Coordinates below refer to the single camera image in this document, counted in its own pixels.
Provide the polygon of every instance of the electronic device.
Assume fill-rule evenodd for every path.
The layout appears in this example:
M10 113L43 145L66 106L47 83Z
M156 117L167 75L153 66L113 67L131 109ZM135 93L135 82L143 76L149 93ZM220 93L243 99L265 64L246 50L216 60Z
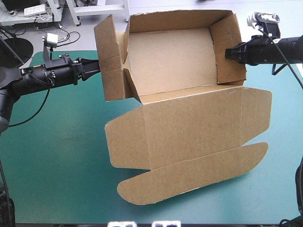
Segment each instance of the electronic device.
M40 5L40 0L1 0L8 11Z
M46 13L46 7L45 4L37 5L37 6L32 6L24 9L24 16L25 17L30 17L34 15L39 15Z

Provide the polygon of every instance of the box flap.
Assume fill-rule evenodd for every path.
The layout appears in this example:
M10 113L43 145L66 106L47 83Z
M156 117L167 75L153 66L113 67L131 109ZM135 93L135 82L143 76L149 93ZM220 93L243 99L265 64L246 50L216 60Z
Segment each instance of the box flap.
M208 28L129 36L128 57L139 96L217 84Z
M269 128L272 95L270 91L243 88L242 144Z
M239 147L267 129L270 100L270 92L232 87L146 104L107 125L113 165L157 169Z
M107 123L105 131L112 166L150 169L142 106Z
M122 69L124 33L116 34L112 15L95 26L94 31L105 100L130 97L130 88Z
M232 15L231 10L175 10L132 15L130 33L209 27Z
M214 40L218 83L245 80L245 65L225 58L227 48L233 48L242 42L236 15L230 15L211 25L210 30Z
M262 160L267 148L259 143L175 163L122 181L118 193L134 204L156 203L245 174Z

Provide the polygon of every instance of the metal bracket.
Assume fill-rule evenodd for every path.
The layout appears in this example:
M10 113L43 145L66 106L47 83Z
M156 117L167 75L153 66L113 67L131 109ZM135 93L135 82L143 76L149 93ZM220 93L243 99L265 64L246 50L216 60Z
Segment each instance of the metal bracket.
M276 70L276 64L273 64L273 68L271 70L271 75L275 76L276 74L278 74L282 69L284 69L287 66L287 64L283 64L282 66L280 66L280 68L278 68Z

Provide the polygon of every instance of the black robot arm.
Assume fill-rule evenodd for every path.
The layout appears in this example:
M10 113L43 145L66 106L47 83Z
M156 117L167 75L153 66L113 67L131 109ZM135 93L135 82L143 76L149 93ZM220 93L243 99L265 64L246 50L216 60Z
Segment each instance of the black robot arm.
M0 134L8 128L13 105L21 96L77 85L79 79L85 81L99 72L98 60L78 58L72 61L69 54L21 70L0 67Z
M248 25L263 29L265 35L252 36L251 40L233 48L226 49L225 57L241 64L286 64L275 44L290 64L303 62L303 36L280 39L277 14L254 13L248 19Z

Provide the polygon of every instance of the table surface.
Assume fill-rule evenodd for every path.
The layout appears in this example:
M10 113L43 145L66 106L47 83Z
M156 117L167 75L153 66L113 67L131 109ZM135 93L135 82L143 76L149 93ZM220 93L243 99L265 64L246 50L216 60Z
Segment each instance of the table surface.
M64 52L54 52L57 58ZM96 51L69 52L96 59ZM38 53L32 65L41 64ZM294 175L302 155L302 91L289 69L271 76L271 66L247 67L245 86L273 94L270 128L249 143L269 143L262 162L241 177L197 189L157 204L137 206L117 193L118 183L142 173L109 161L105 124L140 104L105 102L100 74L77 86L50 92L32 121L0 137L0 157L19 223L107 223L112 220L178 219L183 223L278 223L299 215ZM22 97L11 123L23 121L46 92Z

